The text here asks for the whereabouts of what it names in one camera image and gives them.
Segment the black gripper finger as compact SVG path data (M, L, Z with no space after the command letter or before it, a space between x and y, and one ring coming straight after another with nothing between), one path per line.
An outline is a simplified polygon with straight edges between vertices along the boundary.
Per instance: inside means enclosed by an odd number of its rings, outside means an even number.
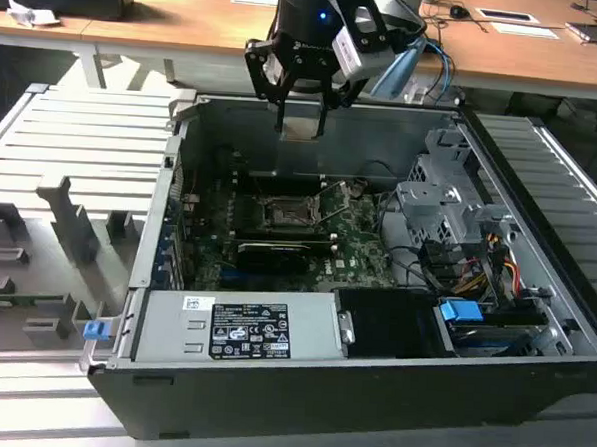
M362 81L347 81L340 88L334 89L332 78L327 77L320 81L320 85L319 120L315 135L321 137L324 134L328 111L338 108L350 108L362 92Z
M283 44L278 37L272 40L249 40L246 43L244 58L252 81L254 92L259 99L276 106L274 129L282 132L287 95L290 90L290 74L282 71L278 82L271 82L266 76L265 63L271 56L280 55Z

